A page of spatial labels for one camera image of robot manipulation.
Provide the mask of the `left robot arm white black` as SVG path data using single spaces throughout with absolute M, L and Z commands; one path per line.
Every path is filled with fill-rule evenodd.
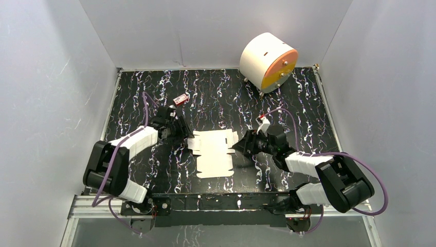
M 191 138 L 190 130 L 181 109 L 174 106 L 159 107 L 146 125 L 110 142 L 94 144 L 83 175 L 83 184 L 134 203 L 141 214 L 148 214 L 154 206 L 148 190 L 129 178 L 130 161 L 143 150 L 161 141 L 182 142 Z

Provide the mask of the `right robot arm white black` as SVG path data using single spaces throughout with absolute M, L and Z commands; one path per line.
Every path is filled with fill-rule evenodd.
M 303 183 L 290 190 L 283 201 L 266 205 L 272 213 L 303 213 L 311 205 L 329 205 L 346 213 L 375 194 L 372 183 L 353 159 L 346 154 L 316 156 L 299 152 L 289 145 L 279 125 L 269 126 L 266 131 L 247 130 L 232 148 L 245 156 L 269 154 L 279 169 L 318 179 L 318 183 Z

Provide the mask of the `white cardboard box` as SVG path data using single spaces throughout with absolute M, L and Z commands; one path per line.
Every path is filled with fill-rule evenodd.
M 196 157 L 197 177 L 200 179 L 230 177 L 234 174 L 232 148 L 239 141 L 237 132 L 231 129 L 194 131 L 188 148 Z

